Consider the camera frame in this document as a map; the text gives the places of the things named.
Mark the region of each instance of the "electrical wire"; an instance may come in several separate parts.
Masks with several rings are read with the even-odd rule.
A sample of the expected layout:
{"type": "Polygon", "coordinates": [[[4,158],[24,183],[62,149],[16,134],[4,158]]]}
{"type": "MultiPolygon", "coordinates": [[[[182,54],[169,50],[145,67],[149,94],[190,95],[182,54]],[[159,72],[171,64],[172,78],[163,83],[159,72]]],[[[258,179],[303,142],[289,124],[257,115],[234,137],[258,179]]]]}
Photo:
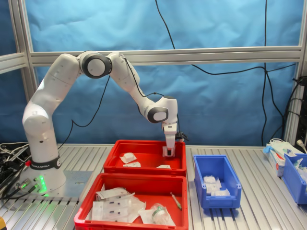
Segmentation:
{"type": "MultiPolygon", "coordinates": [[[[168,32],[168,35],[169,35],[169,38],[171,40],[171,43],[172,43],[172,46],[174,49],[175,48],[175,45],[174,45],[174,42],[173,42],[173,39],[172,39],[172,36],[170,34],[170,31],[168,29],[168,26],[160,12],[160,9],[159,9],[159,6],[158,6],[158,2],[157,0],[155,0],[155,3],[156,3],[156,6],[157,6],[157,9],[158,9],[158,12],[160,14],[160,17],[161,19],[163,20],[164,24],[165,24],[165,27],[167,29],[167,32],[168,32]]],[[[268,1],[266,0],[265,1],[265,18],[264,18],[264,46],[266,46],[266,43],[267,43],[267,5],[268,5],[268,1]]],[[[290,67],[290,66],[293,66],[295,64],[291,64],[291,65],[288,65],[288,66],[285,66],[285,67],[281,67],[281,68],[277,68],[277,69],[273,69],[273,70],[270,70],[269,72],[272,72],[272,71],[276,71],[276,70],[279,70],[279,69],[284,69],[284,68],[287,68],[287,67],[290,67]]],[[[222,74],[232,74],[232,73],[241,73],[241,72],[245,72],[245,71],[249,71],[249,70],[252,70],[252,69],[257,69],[257,68],[260,68],[260,69],[263,69],[264,70],[264,79],[266,79],[266,77],[268,77],[268,80],[269,80],[269,84],[270,84],[270,88],[271,88],[271,95],[272,95],[272,102],[274,104],[274,107],[277,109],[278,113],[281,115],[282,117],[282,120],[283,120],[283,127],[284,127],[284,116],[283,114],[280,112],[280,110],[278,109],[278,107],[276,106],[275,102],[274,102],[274,98],[273,98],[273,91],[272,91],[272,84],[271,84],[271,81],[270,81],[270,77],[268,75],[268,71],[266,70],[266,63],[264,63],[264,67],[253,67],[253,68],[249,68],[249,69],[244,69],[244,70],[240,70],[240,71],[233,71],[233,72],[224,72],[224,73],[210,73],[210,72],[207,72],[205,70],[203,70],[202,68],[196,66],[196,65],[192,65],[193,67],[196,67],[197,69],[207,73],[207,74],[210,74],[210,75],[222,75],[222,74]]],[[[264,108],[264,91],[265,91],[265,80],[264,80],[264,84],[263,84],[263,91],[262,91],[262,108],[263,108],[263,113],[264,113],[264,116],[265,116],[265,121],[264,121],[264,125],[263,125],[263,129],[262,129],[262,134],[261,134],[261,143],[263,145],[263,134],[264,134],[264,129],[265,129],[265,125],[266,125],[266,122],[267,122],[267,116],[266,116],[266,113],[265,113],[265,108],[264,108]]]]}
{"type": "MultiPolygon", "coordinates": [[[[128,63],[128,60],[127,60],[126,58],[125,58],[125,61],[126,61],[126,64],[128,65],[128,67],[129,67],[129,69],[130,69],[130,71],[131,71],[131,73],[132,73],[132,75],[133,75],[133,79],[134,79],[134,81],[135,81],[135,84],[136,84],[136,86],[137,86],[137,88],[138,88],[138,91],[139,91],[139,93],[140,93],[140,95],[141,95],[142,97],[147,97],[147,96],[152,95],[152,94],[158,94],[158,95],[164,96],[163,94],[157,93],[157,92],[152,92],[152,93],[150,93],[150,94],[144,96],[143,93],[141,93],[141,90],[140,90],[140,88],[139,88],[139,85],[138,85],[137,82],[136,82],[135,76],[134,76],[134,74],[133,74],[133,72],[132,72],[132,69],[131,69],[131,67],[130,67],[130,65],[129,65],[129,63],[128,63]]],[[[178,116],[178,114],[177,114],[177,121],[178,121],[178,131],[180,132],[180,122],[179,122],[179,116],[178,116]]]]}
{"type": "Polygon", "coordinates": [[[270,90],[271,90],[271,96],[272,96],[272,103],[275,107],[275,109],[278,111],[278,113],[280,114],[280,116],[282,117],[282,136],[281,138],[283,138],[283,134],[284,134],[284,129],[285,129],[285,120],[284,120],[284,115],[282,114],[282,112],[280,112],[280,110],[278,109],[277,105],[275,104],[275,101],[274,101],[274,95],[273,95],[273,88],[272,88],[272,83],[271,83],[271,80],[270,80],[270,77],[269,77],[269,74],[268,72],[266,71],[265,74],[267,75],[267,78],[268,78],[268,81],[269,81],[269,85],[270,85],[270,90]]]}
{"type": "Polygon", "coordinates": [[[13,155],[14,157],[16,157],[16,158],[17,158],[18,160],[20,160],[21,162],[25,162],[25,161],[23,161],[22,159],[20,159],[18,156],[16,156],[16,155],[14,154],[14,152],[15,152],[16,150],[23,149],[24,147],[28,146],[29,144],[25,144],[25,145],[23,145],[23,146],[21,146],[21,147],[15,148],[14,150],[5,150],[5,149],[3,149],[3,148],[1,147],[1,145],[14,145],[14,144],[24,144],[24,143],[26,143],[26,142],[1,143],[1,144],[0,144],[0,150],[3,151],[3,152],[8,153],[8,154],[10,154],[10,155],[13,155]]]}
{"type": "Polygon", "coordinates": [[[74,120],[71,120],[71,130],[70,130],[68,136],[66,137],[65,141],[60,145],[60,147],[58,147],[58,149],[60,149],[60,148],[66,143],[66,141],[68,140],[68,138],[70,137],[71,132],[72,132],[72,128],[73,128],[73,125],[74,125],[74,124],[75,124],[76,126],[78,126],[78,127],[84,128],[84,127],[89,126],[89,125],[91,124],[91,122],[94,120],[94,118],[95,118],[96,114],[98,113],[98,110],[99,110],[99,108],[100,108],[100,106],[101,106],[101,102],[102,102],[102,99],[103,99],[103,97],[104,97],[104,95],[105,95],[106,87],[107,87],[107,84],[109,83],[109,80],[110,80],[110,75],[109,75],[109,77],[108,77],[108,79],[107,79],[107,81],[106,81],[106,86],[105,86],[104,92],[102,93],[102,96],[101,96],[101,99],[100,99],[100,102],[99,102],[99,106],[98,106],[98,108],[97,108],[97,110],[96,110],[96,112],[95,112],[93,118],[91,119],[91,121],[90,121],[87,125],[81,126],[81,125],[78,125],[76,122],[74,122],[74,120]]]}
{"type": "Polygon", "coordinates": [[[297,113],[295,113],[295,112],[289,111],[289,113],[291,113],[291,114],[295,114],[295,115],[297,115],[298,117],[301,117],[301,115],[300,115],[300,114],[297,114],[297,113]]]}
{"type": "MultiPolygon", "coordinates": [[[[286,104],[286,108],[285,108],[285,111],[284,111],[284,114],[283,114],[283,116],[284,116],[285,119],[287,119],[289,113],[293,113],[293,112],[289,111],[289,107],[290,107],[291,101],[293,101],[293,100],[301,100],[301,101],[302,101],[302,99],[299,99],[299,98],[292,98],[292,97],[293,97],[293,95],[294,95],[296,89],[298,88],[298,86],[301,85],[301,81],[302,81],[303,79],[306,79],[306,78],[307,78],[306,76],[302,76],[302,77],[300,77],[298,80],[295,80],[295,79],[294,79],[294,80],[296,81],[296,85],[295,85],[295,87],[293,88],[293,90],[292,90],[292,92],[291,92],[291,94],[290,94],[290,97],[289,97],[289,99],[288,99],[288,102],[287,102],[287,104],[286,104]]],[[[274,137],[275,134],[281,129],[281,127],[282,127],[282,126],[280,126],[279,128],[277,128],[277,130],[276,130],[276,131],[274,132],[274,134],[272,135],[271,139],[273,139],[273,137],[274,137]]]]}

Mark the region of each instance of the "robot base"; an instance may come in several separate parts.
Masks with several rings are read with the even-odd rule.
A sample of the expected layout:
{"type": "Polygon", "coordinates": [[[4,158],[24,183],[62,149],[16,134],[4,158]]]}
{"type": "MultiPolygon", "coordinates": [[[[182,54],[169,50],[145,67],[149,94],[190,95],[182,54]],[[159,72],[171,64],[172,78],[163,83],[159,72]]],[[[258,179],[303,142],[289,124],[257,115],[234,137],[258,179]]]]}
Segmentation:
{"type": "Polygon", "coordinates": [[[91,180],[93,171],[63,171],[66,182],[60,188],[47,192],[44,196],[61,197],[62,200],[79,199],[91,180]]]}
{"type": "Polygon", "coordinates": [[[30,194],[30,196],[39,195],[37,198],[49,196],[78,199],[83,194],[92,173],[92,171],[62,171],[55,168],[41,171],[27,168],[20,175],[19,184],[27,179],[30,181],[22,192],[27,192],[32,186],[38,184],[37,189],[30,194]]]}

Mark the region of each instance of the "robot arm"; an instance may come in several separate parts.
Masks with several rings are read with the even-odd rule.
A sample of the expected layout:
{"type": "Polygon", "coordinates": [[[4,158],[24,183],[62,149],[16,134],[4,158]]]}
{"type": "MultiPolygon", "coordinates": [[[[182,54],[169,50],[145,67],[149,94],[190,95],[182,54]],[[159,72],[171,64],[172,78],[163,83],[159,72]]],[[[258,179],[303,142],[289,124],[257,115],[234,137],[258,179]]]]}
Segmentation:
{"type": "Polygon", "coordinates": [[[140,114],[151,123],[162,122],[167,146],[164,148],[163,155],[174,156],[177,133],[177,100],[170,96],[163,96],[157,102],[151,101],[140,89],[140,77],[129,61],[119,52],[113,52],[107,57],[112,63],[110,76],[120,88],[128,92],[135,100],[140,114]]]}
{"type": "Polygon", "coordinates": [[[140,113],[148,121],[162,122],[167,146],[164,155],[174,155],[177,133],[176,99],[164,96],[159,101],[153,102],[145,97],[139,88],[138,73],[120,53],[113,52],[103,56],[93,51],[86,51],[77,58],[69,54],[60,55],[25,108],[23,126],[33,162],[38,165],[44,162],[52,164],[57,162],[58,151],[52,114],[82,73],[96,79],[110,74],[119,87],[132,96],[140,113]]]}

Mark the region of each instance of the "blue backdrop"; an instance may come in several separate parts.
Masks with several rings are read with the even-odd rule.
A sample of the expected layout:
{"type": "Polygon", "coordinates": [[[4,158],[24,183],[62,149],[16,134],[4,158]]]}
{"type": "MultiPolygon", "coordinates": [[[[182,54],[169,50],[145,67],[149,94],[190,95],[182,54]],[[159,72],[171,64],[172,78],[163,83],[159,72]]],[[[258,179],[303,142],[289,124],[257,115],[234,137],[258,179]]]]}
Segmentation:
{"type": "MultiPolygon", "coordinates": [[[[176,48],[262,46],[265,1],[159,0],[176,48]]],[[[296,46],[302,18],[302,0],[270,0],[268,46],[296,46]]],[[[171,43],[154,0],[53,0],[27,1],[35,51],[171,49],[171,43]]],[[[269,63],[275,69],[291,63],[269,63]]],[[[263,63],[199,65],[209,72],[248,69],[263,63]]],[[[40,81],[48,68],[37,68],[40,81]]],[[[192,66],[136,66],[141,88],[177,98],[180,127],[189,144],[260,145],[264,115],[262,69],[207,75],[192,66]]],[[[0,140],[25,140],[20,111],[20,77],[0,76],[0,140]]],[[[277,106],[284,111],[291,93],[295,67],[270,72],[277,106]]],[[[94,80],[82,75],[53,115],[58,142],[69,133],[71,119],[87,124],[95,113],[107,77],[94,80]]],[[[281,118],[266,86],[265,108],[268,141],[281,118]]],[[[143,118],[137,105],[112,80],[92,124],[74,127],[69,143],[114,143],[118,139],[164,139],[160,124],[143,118]]]]}

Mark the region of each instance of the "red plastic bin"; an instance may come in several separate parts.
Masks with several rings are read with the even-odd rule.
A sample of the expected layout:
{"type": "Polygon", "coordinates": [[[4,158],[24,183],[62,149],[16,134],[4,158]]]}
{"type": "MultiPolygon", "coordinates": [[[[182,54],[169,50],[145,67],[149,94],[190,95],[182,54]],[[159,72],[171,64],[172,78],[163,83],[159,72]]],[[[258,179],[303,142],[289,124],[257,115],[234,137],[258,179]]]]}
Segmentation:
{"type": "Polygon", "coordinates": [[[187,230],[189,228],[187,180],[183,176],[101,173],[81,204],[74,217],[74,223],[76,230],[187,230]],[[124,187],[130,193],[135,193],[140,201],[146,202],[146,209],[155,203],[162,204],[167,208],[176,226],[143,224],[141,217],[133,223],[85,220],[93,207],[95,193],[100,191],[103,185],[105,189],[124,187]],[[177,207],[170,192],[176,196],[182,205],[182,210],[177,207]]]}
{"type": "Polygon", "coordinates": [[[166,146],[165,141],[118,140],[106,159],[104,170],[106,173],[186,176],[186,144],[175,142],[174,157],[163,157],[163,146],[166,146]],[[141,167],[123,167],[124,163],[119,157],[126,152],[132,152],[137,158],[133,162],[138,161],[141,167]],[[162,164],[170,165],[171,168],[157,168],[162,164]]]}

